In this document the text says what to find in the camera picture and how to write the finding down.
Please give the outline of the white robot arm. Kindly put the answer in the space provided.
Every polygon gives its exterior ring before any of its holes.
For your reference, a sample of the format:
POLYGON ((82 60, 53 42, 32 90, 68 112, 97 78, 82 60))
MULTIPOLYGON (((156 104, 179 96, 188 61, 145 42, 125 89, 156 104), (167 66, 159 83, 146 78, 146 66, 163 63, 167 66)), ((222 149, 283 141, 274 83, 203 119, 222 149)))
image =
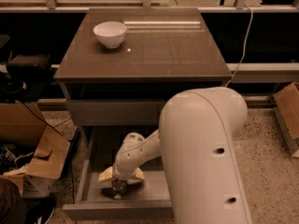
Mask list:
POLYGON ((98 182, 121 191, 144 179, 142 164, 161 157, 177 224, 252 224, 233 148, 247 116, 232 89, 183 91, 164 105, 157 131, 127 134, 98 182))

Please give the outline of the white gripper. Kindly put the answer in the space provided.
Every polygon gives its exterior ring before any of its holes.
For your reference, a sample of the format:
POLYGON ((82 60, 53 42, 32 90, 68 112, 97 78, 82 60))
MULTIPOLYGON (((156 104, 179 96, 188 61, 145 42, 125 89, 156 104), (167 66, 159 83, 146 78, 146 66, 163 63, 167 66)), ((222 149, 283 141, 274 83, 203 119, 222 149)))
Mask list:
POLYGON ((137 160, 132 156, 117 156, 113 167, 106 168, 105 171, 99 174, 98 182, 110 182, 115 176, 119 180, 137 179, 143 181, 144 173, 140 168, 137 168, 137 160))

